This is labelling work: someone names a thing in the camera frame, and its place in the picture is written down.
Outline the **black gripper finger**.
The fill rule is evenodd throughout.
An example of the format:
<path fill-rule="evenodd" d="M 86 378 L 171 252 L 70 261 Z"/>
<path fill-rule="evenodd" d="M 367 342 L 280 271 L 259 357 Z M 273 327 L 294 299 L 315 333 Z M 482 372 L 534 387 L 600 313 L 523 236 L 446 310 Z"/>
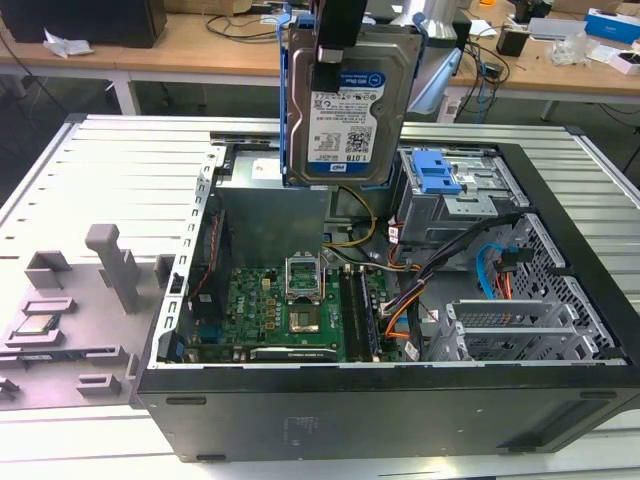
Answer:
<path fill-rule="evenodd" d="M 314 92 L 337 93 L 341 85 L 342 49 L 316 46 L 311 89 Z"/>

